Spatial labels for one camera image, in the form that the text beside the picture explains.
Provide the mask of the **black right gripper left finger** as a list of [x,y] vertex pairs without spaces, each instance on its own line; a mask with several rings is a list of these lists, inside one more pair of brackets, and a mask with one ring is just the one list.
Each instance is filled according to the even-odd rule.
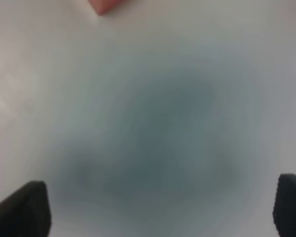
[[0,202],[0,237],[47,237],[51,225],[43,181],[28,182]]

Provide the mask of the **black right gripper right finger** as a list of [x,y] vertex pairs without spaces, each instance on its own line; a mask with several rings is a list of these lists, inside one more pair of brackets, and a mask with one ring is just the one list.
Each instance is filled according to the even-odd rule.
[[295,174],[279,176],[272,215],[280,237],[296,237]]

